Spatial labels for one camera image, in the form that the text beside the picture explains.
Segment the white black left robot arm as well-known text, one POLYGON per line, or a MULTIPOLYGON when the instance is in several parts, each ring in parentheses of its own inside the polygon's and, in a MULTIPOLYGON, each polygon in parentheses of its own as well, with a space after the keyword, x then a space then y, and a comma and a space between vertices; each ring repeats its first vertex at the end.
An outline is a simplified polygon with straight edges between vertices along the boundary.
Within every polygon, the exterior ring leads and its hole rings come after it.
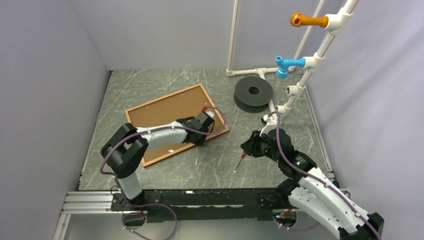
POLYGON ((103 165, 111 168, 118 186, 123 190, 124 204, 131 210, 139 209, 145 202, 145 192, 136 170, 148 150, 171 144, 201 146, 211 135, 215 113, 204 109, 197 116, 177 119, 153 127, 134 127, 123 124, 100 150, 103 165))

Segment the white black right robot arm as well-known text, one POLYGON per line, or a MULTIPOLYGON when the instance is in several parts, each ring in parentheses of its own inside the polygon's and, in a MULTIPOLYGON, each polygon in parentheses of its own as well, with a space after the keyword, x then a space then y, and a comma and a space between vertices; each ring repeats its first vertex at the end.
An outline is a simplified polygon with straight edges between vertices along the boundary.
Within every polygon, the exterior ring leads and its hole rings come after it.
POLYGON ((282 128, 267 134, 254 130, 240 147, 244 155, 271 159, 287 176, 275 189, 275 202, 280 207, 304 211, 338 240, 382 238, 383 217, 368 213, 349 199, 307 154, 294 148, 282 128))

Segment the blue red screwdriver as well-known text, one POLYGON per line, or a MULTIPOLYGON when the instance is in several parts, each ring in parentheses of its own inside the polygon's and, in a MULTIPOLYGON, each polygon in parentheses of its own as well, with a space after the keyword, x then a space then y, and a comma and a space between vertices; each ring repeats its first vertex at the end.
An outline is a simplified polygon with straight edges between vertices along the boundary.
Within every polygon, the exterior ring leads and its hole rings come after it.
POLYGON ((242 154, 241 154, 241 156, 240 156, 240 160, 238 161, 238 163, 237 163, 237 165, 236 165, 236 167, 234 169, 234 172, 236 172, 237 169, 240 167, 240 164, 242 163, 242 161, 244 160, 244 158, 246 157, 246 155, 247 155, 247 153, 245 151, 243 151, 242 154))

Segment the orange wooden picture frame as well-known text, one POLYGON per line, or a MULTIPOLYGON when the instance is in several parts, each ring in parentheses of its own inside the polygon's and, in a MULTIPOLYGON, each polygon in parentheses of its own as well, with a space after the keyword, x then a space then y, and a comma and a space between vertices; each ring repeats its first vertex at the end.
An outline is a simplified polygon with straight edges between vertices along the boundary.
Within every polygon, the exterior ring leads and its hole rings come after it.
MULTIPOLYGON (((214 107, 215 104, 205 87, 199 83, 129 108, 125 110, 125 115, 134 127, 153 127, 177 119, 196 117, 206 106, 214 107)), ((181 143, 147 150, 141 164, 146 168, 194 146, 193 143, 181 143)))

